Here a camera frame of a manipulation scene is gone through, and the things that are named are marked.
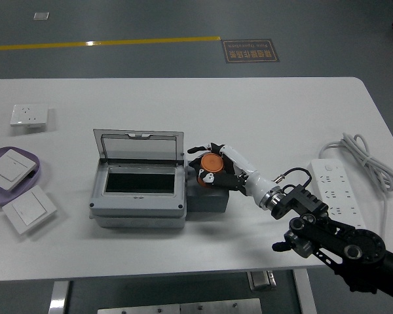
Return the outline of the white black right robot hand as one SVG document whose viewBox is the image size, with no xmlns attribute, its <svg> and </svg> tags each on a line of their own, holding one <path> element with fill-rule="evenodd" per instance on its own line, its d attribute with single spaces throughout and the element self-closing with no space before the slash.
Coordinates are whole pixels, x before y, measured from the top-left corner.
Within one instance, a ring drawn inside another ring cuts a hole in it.
<svg viewBox="0 0 393 314">
<path fill-rule="evenodd" d="M 202 154 L 190 162 L 198 183 L 204 187 L 239 191 L 251 196 L 256 205 L 271 210 L 283 197 L 282 189 L 264 178 L 243 155 L 229 145 L 209 143 L 190 148 L 189 154 Z"/>
</svg>

